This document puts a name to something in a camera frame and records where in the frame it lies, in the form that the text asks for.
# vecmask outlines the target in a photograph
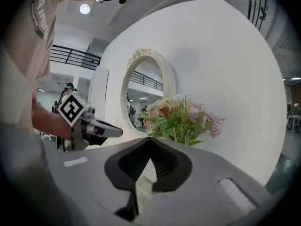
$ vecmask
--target oval mirror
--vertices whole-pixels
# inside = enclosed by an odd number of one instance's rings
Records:
[[[137,49],[128,61],[121,90],[122,117],[139,134],[147,129],[139,114],[152,103],[176,93],[171,65],[152,49]]]

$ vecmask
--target white flower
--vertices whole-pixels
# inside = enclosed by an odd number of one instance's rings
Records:
[[[164,107],[168,107],[167,101],[165,99],[161,99],[161,100],[157,100],[156,102],[151,104],[150,107],[148,108],[148,110],[150,110],[152,108],[155,108],[157,110],[161,110]]]

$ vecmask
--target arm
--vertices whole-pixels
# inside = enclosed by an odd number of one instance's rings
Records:
[[[32,124],[37,130],[71,139],[71,130],[69,124],[59,114],[47,111],[37,101],[37,83],[35,82],[32,94]]]

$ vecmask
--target wall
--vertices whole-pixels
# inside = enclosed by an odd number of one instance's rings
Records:
[[[169,61],[178,94],[190,94],[227,118],[222,134],[202,137],[206,142],[198,148],[265,185],[284,142],[286,99],[275,57],[251,22],[222,0],[197,0],[162,9],[125,30],[101,60],[110,69],[105,118],[124,130],[106,145],[143,136],[120,119],[121,85],[137,48],[156,50]]]
[[[301,83],[291,86],[292,105],[299,103],[301,106]]]
[[[95,70],[85,69],[75,65],[68,65],[60,62],[50,61],[50,72],[66,74],[74,77],[81,77],[83,79],[92,79]]]
[[[90,83],[88,103],[95,108],[95,117],[104,121],[109,70],[98,66]]]
[[[54,45],[86,52],[92,39],[90,33],[64,25],[55,25]]]
[[[60,93],[50,93],[37,91],[37,101],[41,103],[41,105],[48,111],[51,111],[52,105],[55,101],[59,101],[61,94]]]
[[[109,45],[108,41],[93,39],[89,45],[89,49],[87,53],[101,57],[103,56],[103,53],[105,49],[108,47],[108,45]]]

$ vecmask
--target ornate mirror frame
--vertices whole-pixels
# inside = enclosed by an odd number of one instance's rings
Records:
[[[122,120],[126,122],[124,125],[140,135],[145,135],[145,133],[137,131],[133,127],[127,114],[127,87],[135,69],[147,58],[154,59],[161,70],[163,79],[163,98],[173,97],[176,95],[174,72],[170,63],[161,54],[152,49],[138,48],[135,53],[133,53],[127,64],[127,71],[121,87],[120,106]]]

